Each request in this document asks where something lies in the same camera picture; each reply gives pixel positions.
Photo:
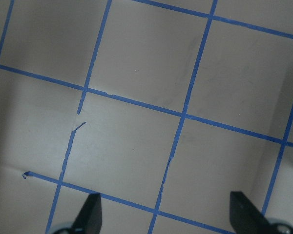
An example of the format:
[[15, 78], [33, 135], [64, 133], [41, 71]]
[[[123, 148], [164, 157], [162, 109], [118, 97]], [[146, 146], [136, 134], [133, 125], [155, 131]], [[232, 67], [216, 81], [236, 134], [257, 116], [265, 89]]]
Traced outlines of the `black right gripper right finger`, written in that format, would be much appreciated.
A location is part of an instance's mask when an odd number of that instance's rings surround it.
[[230, 193], [230, 224], [236, 234], [273, 234], [273, 228], [243, 192]]

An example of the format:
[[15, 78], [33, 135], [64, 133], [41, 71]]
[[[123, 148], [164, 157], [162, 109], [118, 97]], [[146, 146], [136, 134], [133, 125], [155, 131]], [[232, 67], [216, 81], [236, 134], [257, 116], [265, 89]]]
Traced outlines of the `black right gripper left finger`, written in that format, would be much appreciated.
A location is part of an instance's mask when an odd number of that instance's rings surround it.
[[101, 194], [89, 194], [72, 224], [73, 234], [99, 234], [102, 227]]

